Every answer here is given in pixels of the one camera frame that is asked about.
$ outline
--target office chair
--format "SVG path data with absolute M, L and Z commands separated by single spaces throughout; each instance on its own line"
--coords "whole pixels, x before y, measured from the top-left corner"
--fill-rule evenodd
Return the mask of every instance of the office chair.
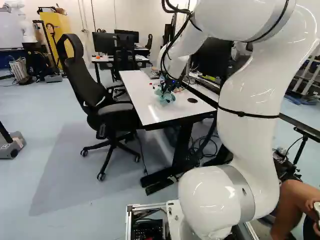
M 66 40 L 69 40 L 73 47 L 74 57 L 67 56 Z M 114 101 L 112 95 L 114 87 L 106 89 L 91 77 L 83 59 L 84 47 L 77 35 L 63 34 L 57 43 L 57 52 L 74 94 L 87 114 L 87 123 L 96 131 L 97 139 L 108 139 L 93 146 L 86 146 L 81 151 L 81 155 L 86 157 L 88 150 L 110 146 L 103 166 L 96 177 L 102 182 L 106 178 L 105 169 L 115 148 L 134 155 L 134 161 L 139 162 L 140 154 L 120 142 L 122 140 L 132 141 L 137 136 L 136 130 L 140 126 L 138 114 L 130 101 Z M 119 131 L 127 133 L 118 136 Z
M 146 49 L 149 49 L 149 50 L 151 49 L 152 39 L 153 39 L 152 34 L 149 34 L 149 35 L 148 35 L 148 42 L 147 42 L 147 44 L 145 45 L 145 48 L 146 48 Z
M 126 38 L 120 38 L 121 34 L 117 35 L 117 47 L 113 53 L 113 66 L 111 69 L 111 76 L 113 82 L 120 81 L 121 77 L 119 71 L 139 70 L 135 55 L 135 45 L 133 39 L 128 36 Z M 114 89 L 116 95 L 114 99 L 117 99 L 121 95 L 126 93 L 125 89 Z

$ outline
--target gray mat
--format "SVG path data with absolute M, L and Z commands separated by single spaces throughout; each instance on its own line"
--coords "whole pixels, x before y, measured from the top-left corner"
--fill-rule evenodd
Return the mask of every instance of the gray mat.
M 154 138 L 145 137 L 145 131 L 138 134 L 148 171 L 152 173 L 162 169 L 166 159 L 158 143 Z M 140 186 L 140 178 L 144 176 L 142 161 L 134 163 L 134 156 L 119 148 L 113 151 L 105 181 L 97 181 L 96 176 L 109 147 L 91 150 L 87 157 L 82 157 L 80 151 L 98 142 L 95 132 L 86 122 L 64 125 L 33 197 L 30 216 L 76 206 Z M 140 152 L 137 140 L 126 145 Z

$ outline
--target white wall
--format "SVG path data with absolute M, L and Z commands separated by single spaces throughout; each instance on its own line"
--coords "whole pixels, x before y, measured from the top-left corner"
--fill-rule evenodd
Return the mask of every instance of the white wall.
M 82 32 L 83 29 L 78 0 L 24 0 L 25 7 L 22 9 L 27 19 L 39 20 L 37 14 L 38 7 L 56 6 L 66 9 L 73 33 L 77 34 L 85 49 L 87 55 L 94 53 L 92 42 L 92 33 L 94 32 L 93 15 L 91 0 L 79 0 L 82 19 L 87 22 L 89 33 Z M 186 8 L 188 0 L 170 0 L 179 8 Z M 195 5 L 197 0 L 190 0 L 190 7 Z M 147 44 L 148 34 L 153 35 L 151 48 L 151 60 L 156 60 L 162 43 L 162 35 L 165 31 L 165 24 L 171 22 L 172 14 L 163 11 L 161 0 L 92 0 L 96 28 L 105 29 L 107 32 L 113 32 L 115 28 L 123 30 L 139 31 L 140 43 Z M 185 16 L 178 15 L 177 30 L 184 22 Z

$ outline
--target floor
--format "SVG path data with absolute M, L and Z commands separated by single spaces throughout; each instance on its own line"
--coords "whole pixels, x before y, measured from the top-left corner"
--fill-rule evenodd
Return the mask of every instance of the floor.
M 100 73 L 110 84 L 108 71 Z M 8 86 L 11 80 L 1 80 Z M 9 132 L 21 131 L 27 146 L 14 160 L 0 161 L 0 239 L 1 240 L 122 240 L 125 234 L 127 204 L 158 203 L 177 198 L 174 184 L 150 196 L 140 187 L 142 163 L 119 151 L 107 169 L 105 182 L 95 177 L 106 150 L 80 156 L 85 144 L 97 142 L 86 124 L 68 80 L 59 83 L 33 83 L 0 87 L 0 120 Z M 297 106 L 284 100 L 282 112 L 320 129 L 320 105 Z M 195 126 L 193 137 L 206 133 L 210 121 Z M 143 138 L 146 164 L 150 172 L 170 163 L 173 149 L 161 131 L 139 132 Z M 274 146 L 290 146 L 300 135 L 293 126 L 278 120 Z M 298 149 L 292 147 L 290 158 Z M 320 148 L 312 140 L 306 144 L 298 167 L 302 179 L 320 185 Z M 260 239 L 269 239 L 268 229 L 254 224 Z M 302 240 L 301 226 L 294 230 Z

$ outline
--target person's knee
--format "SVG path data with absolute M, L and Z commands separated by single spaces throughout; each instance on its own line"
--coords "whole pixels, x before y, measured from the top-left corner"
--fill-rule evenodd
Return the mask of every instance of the person's knee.
M 288 179 L 281 184 L 280 194 L 281 195 L 290 195 L 294 192 L 295 188 L 300 182 L 293 179 Z

